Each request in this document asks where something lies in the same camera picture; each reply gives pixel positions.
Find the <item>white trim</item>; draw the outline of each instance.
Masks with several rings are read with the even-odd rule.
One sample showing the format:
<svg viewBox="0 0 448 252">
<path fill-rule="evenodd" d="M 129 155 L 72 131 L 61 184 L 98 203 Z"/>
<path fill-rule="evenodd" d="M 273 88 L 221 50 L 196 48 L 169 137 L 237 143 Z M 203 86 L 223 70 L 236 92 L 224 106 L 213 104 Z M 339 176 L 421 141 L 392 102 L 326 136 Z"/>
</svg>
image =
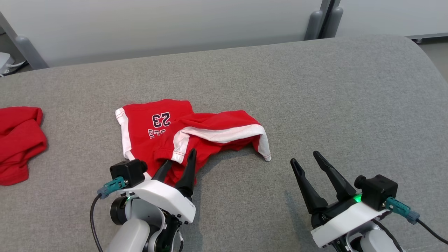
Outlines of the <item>white trim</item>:
<svg viewBox="0 0 448 252">
<path fill-rule="evenodd" d="M 134 160 L 135 157 L 131 153 L 131 138 L 129 137 L 129 119 L 123 108 L 119 108 L 115 111 L 115 118 L 121 125 L 121 143 L 123 145 L 123 156 L 129 160 Z"/>
<path fill-rule="evenodd" d="M 145 180 L 151 180 L 151 176 L 148 174 L 148 172 L 144 172 L 143 175 L 145 176 Z"/>
<path fill-rule="evenodd" d="M 214 143 L 229 143 L 235 140 L 260 135 L 258 152 L 264 157 L 264 160 L 271 160 L 271 151 L 269 150 L 269 142 L 267 140 L 266 132 L 263 126 L 259 124 L 250 124 L 225 130 L 206 130 L 190 126 L 185 127 L 174 135 L 174 151 L 171 160 L 182 163 L 187 151 L 190 135 L 195 135 Z"/>
</svg>

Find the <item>gray furniture leg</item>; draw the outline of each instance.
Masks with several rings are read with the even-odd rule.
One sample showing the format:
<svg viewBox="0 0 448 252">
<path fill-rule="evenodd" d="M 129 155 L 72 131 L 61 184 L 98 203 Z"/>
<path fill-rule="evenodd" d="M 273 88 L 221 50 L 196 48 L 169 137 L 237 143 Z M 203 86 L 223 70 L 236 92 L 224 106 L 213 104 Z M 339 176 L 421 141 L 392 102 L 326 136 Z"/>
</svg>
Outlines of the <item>gray furniture leg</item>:
<svg viewBox="0 0 448 252">
<path fill-rule="evenodd" d="M 331 0 L 322 0 L 320 10 L 315 11 L 310 16 L 308 27 L 306 29 L 305 37 L 303 40 L 318 39 L 320 31 L 323 27 L 323 22 L 330 7 Z"/>
<path fill-rule="evenodd" d="M 5 30 L 6 34 L 11 38 L 20 53 L 33 69 L 48 68 L 47 63 L 39 55 L 31 41 L 25 36 L 18 36 L 1 12 L 0 26 Z"/>
<path fill-rule="evenodd" d="M 341 7 L 335 7 L 330 12 L 330 17 L 328 18 L 327 25 L 323 32 L 323 38 L 334 38 L 336 36 L 337 28 L 339 27 L 340 19 L 344 10 Z"/>
</svg>

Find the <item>gray fabric surface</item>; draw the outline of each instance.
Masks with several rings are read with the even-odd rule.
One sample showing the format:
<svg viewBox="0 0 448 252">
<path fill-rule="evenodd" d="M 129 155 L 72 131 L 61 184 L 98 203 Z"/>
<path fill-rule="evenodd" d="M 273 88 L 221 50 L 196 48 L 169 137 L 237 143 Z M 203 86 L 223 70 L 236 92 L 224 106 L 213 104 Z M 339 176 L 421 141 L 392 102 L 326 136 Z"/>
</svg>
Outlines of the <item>gray fabric surface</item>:
<svg viewBox="0 0 448 252">
<path fill-rule="evenodd" d="M 123 160 L 115 109 L 163 98 L 195 112 L 246 110 L 265 127 L 272 161 L 252 148 L 212 157 L 198 173 L 186 252 L 332 251 L 314 244 L 289 160 L 318 193 L 336 194 L 319 150 L 349 182 L 382 174 L 398 199 L 448 237 L 448 85 L 425 53 L 395 36 L 324 39 L 75 65 L 0 78 L 0 107 L 37 106 L 48 150 L 30 179 L 0 188 L 0 250 L 95 251 L 89 208 Z M 95 221 L 103 247 L 117 231 L 114 196 Z M 419 225 L 383 223 L 411 252 L 448 251 Z"/>
</svg>

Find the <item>green led light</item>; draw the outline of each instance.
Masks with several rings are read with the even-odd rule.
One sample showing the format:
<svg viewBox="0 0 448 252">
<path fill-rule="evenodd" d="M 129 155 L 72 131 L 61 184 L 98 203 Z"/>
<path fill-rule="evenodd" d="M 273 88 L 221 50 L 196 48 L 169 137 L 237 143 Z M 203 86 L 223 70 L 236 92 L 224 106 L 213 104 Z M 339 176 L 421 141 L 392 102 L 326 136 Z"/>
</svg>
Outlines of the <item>green led light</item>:
<svg viewBox="0 0 448 252">
<path fill-rule="evenodd" d="M 353 199 L 359 203 L 359 202 L 361 202 L 361 196 L 362 196 L 362 194 L 355 194 L 355 196 L 353 196 Z"/>
</svg>

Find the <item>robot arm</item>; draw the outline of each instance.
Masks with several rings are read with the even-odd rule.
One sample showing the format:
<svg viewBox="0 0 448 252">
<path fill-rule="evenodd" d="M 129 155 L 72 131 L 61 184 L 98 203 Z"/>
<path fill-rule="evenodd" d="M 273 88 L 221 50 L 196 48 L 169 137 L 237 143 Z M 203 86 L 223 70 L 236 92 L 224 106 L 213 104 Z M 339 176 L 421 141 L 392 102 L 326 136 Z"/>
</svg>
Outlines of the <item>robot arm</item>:
<svg viewBox="0 0 448 252">
<path fill-rule="evenodd" d="M 330 179 L 338 201 L 328 205 L 305 177 L 305 171 L 295 159 L 291 166 L 302 192 L 305 205 L 311 214 L 311 234 L 322 248 L 332 245 L 338 252 L 402 252 L 393 237 L 388 235 L 376 219 L 390 213 L 383 205 L 388 197 L 395 197 L 397 183 L 381 175 L 366 179 L 358 177 L 356 190 L 319 152 L 313 153 L 321 170 Z"/>
<path fill-rule="evenodd" d="M 124 161 L 110 168 L 113 181 L 99 190 L 107 197 L 118 191 L 121 197 L 111 206 L 111 219 L 122 225 L 110 242 L 108 252 L 173 251 L 174 239 L 182 224 L 192 223 L 196 214 L 193 195 L 196 150 L 187 159 L 181 179 L 171 187 L 164 183 L 172 162 L 166 161 L 151 179 L 145 179 L 147 167 L 140 160 Z M 95 229 L 92 225 L 95 241 Z"/>
</svg>

